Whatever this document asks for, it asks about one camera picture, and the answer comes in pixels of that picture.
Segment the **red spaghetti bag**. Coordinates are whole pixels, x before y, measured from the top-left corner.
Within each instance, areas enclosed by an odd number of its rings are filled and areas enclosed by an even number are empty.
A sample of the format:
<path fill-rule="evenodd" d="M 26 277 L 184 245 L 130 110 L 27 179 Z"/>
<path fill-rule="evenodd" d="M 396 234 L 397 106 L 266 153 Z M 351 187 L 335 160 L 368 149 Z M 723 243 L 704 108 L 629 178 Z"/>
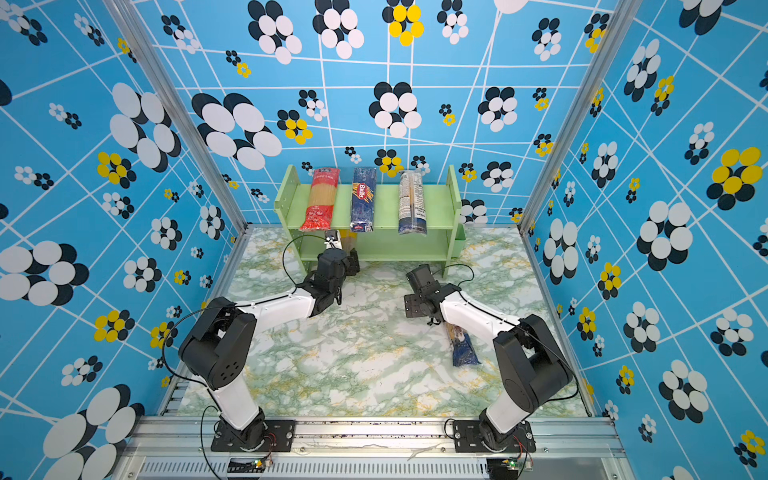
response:
<path fill-rule="evenodd" d="M 338 168 L 320 168 L 314 171 L 309 191 L 302 232 L 329 230 L 340 179 Z"/>

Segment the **clear white label spaghetti bag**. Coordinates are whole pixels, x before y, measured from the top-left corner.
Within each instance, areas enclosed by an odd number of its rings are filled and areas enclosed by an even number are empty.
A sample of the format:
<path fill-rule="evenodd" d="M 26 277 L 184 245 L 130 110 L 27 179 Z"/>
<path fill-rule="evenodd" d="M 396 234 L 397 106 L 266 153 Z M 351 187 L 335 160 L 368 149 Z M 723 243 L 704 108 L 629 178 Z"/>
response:
<path fill-rule="evenodd" d="M 398 233 L 427 233 L 422 175 L 415 171 L 404 171 L 400 175 Z"/>

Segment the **blue clear spaghetti bag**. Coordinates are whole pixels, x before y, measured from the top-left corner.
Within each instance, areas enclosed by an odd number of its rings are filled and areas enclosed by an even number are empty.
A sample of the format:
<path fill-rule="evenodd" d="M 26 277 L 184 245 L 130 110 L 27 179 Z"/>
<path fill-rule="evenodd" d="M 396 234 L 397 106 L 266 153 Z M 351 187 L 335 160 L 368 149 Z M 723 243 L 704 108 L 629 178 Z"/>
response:
<path fill-rule="evenodd" d="M 452 346 L 454 367 L 479 365 L 480 361 L 472 345 L 470 335 L 461 327 L 446 323 L 447 334 Z"/>

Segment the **blue Barilla spaghetti box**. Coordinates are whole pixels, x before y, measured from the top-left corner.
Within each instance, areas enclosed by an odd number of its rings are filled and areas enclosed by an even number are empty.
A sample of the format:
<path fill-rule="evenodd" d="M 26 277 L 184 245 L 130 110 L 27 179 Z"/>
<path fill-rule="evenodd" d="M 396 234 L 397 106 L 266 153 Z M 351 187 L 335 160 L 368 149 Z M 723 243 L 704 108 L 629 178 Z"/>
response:
<path fill-rule="evenodd" d="M 356 167 L 353 172 L 350 230 L 356 233 L 374 229 L 376 169 Z"/>

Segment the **yellow spaghetti bag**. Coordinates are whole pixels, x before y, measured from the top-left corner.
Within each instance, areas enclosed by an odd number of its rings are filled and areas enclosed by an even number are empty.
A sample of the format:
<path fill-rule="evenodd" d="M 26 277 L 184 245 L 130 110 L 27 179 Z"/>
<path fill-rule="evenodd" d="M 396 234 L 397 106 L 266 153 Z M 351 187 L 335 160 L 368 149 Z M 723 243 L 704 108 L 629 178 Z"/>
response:
<path fill-rule="evenodd" d="M 351 252 L 356 249 L 357 233 L 348 229 L 338 231 L 338 240 L 342 250 Z"/>

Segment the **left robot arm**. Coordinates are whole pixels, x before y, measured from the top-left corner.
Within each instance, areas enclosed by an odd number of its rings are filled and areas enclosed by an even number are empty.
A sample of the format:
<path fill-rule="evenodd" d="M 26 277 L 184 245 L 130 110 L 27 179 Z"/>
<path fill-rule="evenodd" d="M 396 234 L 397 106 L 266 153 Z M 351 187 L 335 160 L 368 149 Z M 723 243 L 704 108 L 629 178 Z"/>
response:
<path fill-rule="evenodd" d="M 287 427 L 266 425 L 264 411 L 246 384 L 251 343 L 264 331 L 317 316 L 331 305 L 340 304 L 344 281 L 359 270 L 356 250 L 328 248 L 318 256 L 317 268 L 292 291 L 243 306 L 219 297 L 202 312 L 179 354 L 190 372 L 202 379 L 219 408 L 212 451 L 290 449 Z"/>

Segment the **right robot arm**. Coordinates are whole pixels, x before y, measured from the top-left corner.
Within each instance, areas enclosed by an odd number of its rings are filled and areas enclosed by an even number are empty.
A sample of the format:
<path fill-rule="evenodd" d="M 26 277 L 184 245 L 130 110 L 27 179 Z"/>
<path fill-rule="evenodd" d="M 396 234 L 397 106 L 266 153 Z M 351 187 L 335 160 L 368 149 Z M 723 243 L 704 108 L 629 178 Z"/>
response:
<path fill-rule="evenodd" d="M 404 297 L 408 318 L 427 317 L 458 326 L 492 345 L 503 392 L 479 415 L 482 442 L 491 451 L 508 447 L 518 428 L 574 380 L 574 372 L 539 316 L 507 316 L 440 283 L 422 264 L 406 274 L 412 292 Z"/>

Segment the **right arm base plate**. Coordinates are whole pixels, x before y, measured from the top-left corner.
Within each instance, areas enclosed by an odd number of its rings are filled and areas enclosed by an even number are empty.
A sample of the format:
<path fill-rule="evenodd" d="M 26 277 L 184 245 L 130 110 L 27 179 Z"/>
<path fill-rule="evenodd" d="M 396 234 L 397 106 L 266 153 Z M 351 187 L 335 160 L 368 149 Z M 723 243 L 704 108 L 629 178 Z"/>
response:
<path fill-rule="evenodd" d="M 527 421 L 519 423 L 507 433 L 499 433 L 489 421 L 452 420 L 448 435 L 453 439 L 457 453 L 517 455 L 537 451 L 531 424 Z"/>

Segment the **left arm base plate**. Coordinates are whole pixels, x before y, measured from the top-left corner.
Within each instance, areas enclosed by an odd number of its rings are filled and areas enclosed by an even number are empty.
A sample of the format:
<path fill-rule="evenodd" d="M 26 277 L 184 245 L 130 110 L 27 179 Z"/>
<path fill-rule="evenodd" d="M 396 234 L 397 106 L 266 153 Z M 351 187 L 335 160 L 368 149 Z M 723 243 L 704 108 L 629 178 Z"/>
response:
<path fill-rule="evenodd" d="M 223 420 L 214 426 L 210 450 L 213 452 L 290 452 L 295 436 L 295 420 L 267 419 L 256 421 L 254 426 L 235 430 Z"/>

